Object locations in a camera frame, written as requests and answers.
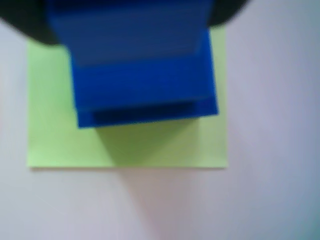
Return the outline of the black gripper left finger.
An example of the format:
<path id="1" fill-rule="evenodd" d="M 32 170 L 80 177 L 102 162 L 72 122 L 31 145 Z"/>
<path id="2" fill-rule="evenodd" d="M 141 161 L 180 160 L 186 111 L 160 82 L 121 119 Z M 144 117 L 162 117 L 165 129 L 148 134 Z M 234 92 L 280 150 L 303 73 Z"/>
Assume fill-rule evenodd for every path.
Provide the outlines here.
<path id="1" fill-rule="evenodd" d="M 0 0 L 0 18 L 34 41 L 47 46 L 60 44 L 47 20 L 44 0 Z"/>

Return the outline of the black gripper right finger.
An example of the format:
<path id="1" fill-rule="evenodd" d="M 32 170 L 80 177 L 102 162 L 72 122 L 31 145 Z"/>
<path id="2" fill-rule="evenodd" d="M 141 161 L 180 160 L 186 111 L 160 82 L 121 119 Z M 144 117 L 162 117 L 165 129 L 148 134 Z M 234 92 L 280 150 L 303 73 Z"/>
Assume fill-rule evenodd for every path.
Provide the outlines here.
<path id="1" fill-rule="evenodd" d="M 208 26 L 218 27 L 228 23 L 248 4 L 247 0 L 215 0 L 210 11 Z"/>

